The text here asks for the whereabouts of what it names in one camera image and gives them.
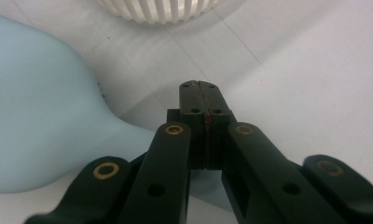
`black plastic part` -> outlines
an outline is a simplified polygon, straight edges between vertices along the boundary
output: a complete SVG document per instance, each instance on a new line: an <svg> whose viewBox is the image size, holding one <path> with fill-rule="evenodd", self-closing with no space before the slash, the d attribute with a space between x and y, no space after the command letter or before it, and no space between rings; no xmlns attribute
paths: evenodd
<svg viewBox="0 0 373 224"><path fill-rule="evenodd" d="M180 85L180 121L192 132L191 168L222 169L225 135L235 119L218 87L203 81Z"/></svg>
<svg viewBox="0 0 373 224"><path fill-rule="evenodd" d="M159 127L117 223L186 223L190 129Z"/></svg>
<svg viewBox="0 0 373 224"><path fill-rule="evenodd" d="M180 121L180 110L179 109L168 109L166 120L167 122L179 122Z"/></svg>
<svg viewBox="0 0 373 224"><path fill-rule="evenodd" d="M127 194L124 186L130 170L129 164L120 158L104 157L89 163L73 181L55 210L47 215L30 217L26 224L115 221Z"/></svg>
<svg viewBox="0 0 373 224"><path fill-rule="evenodd" d="M239 223L345 223L296 166L255 126L228 128L232 162L240 177L223 175L224 186ZM249 190L248 204L237 193Z"/></svg>
<svg viewBox="0 0 373 224"><path fill-rule="evenodd" d="M310 156L303 171L349 223L373 223L373 186L347 164L324 155Z"/></svg>

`white surface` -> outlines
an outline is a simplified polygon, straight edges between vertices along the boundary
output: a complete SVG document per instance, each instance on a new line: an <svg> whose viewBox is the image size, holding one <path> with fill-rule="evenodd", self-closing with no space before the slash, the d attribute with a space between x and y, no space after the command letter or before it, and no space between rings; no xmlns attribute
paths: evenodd
<svg viewBox="0 0 373 224"><path fill-rule="evenodd" d="M178 107L179 84L206 80L289 160L331 155L373 183L373 0L228 0L166 26L124 21L92 0L0 0L0 14L76 49L130 123L155 130ZM18 223L9 213L49 192L0 195L0 223Z"/></svg>

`white vented object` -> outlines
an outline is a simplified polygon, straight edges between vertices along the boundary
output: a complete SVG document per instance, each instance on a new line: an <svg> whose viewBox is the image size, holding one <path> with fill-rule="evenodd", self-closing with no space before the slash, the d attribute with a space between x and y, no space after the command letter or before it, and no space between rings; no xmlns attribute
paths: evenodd
<svg viewBox="0 0 373 224"><path fill-rule="evenodd" d="M111 13L126 20L162 24L187 21L210 10L223 0L98 0Z"/></svg>

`screw hole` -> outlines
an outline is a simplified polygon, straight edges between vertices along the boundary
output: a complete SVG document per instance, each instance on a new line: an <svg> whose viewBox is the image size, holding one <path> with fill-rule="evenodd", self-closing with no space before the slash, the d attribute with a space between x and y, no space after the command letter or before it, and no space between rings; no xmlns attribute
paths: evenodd
<svg viewBox="0 0 373 224"><path fill-rule="evenodd" d="M94 169L93 175L97 179L104 180L116 175L118 171L119 167L115 163L105 162Z"/></svg>
<svg viewBox="0 0 373 224"><path fill-rule="evenodd" d="M248 126L240 125L236 127L236 132L241 134L251 134L254 130Z"/></svg>
<svg viewBox="0 0 373 224"><path fill-rule="evenodd" d="M344 175L344 170L332 161L318 161L317 166L322 171L326 172L330 176L341 176Z"/></svg>
<svg viewBox="0 0 373 224"><path fill-rule="evenodd" d="M283 186L283 191L287 194L298 195L300 188L296 184L288 183Z"/></svg>
<svg viewBox="0 0 373 224"><path fill-rule="evenodd" d="M152 184L148 187L148 194L152 197L158 198L166 192L166 188L161 184Z"/></svg>
<svg viewBox="0 0 373 224"><path fill-rule="evenodd" d="M166 133L168 134L179 134L179 133L182 133L183 132L183 127L179 126L179 125L171 125L169 127L166 128Z"/></svg>

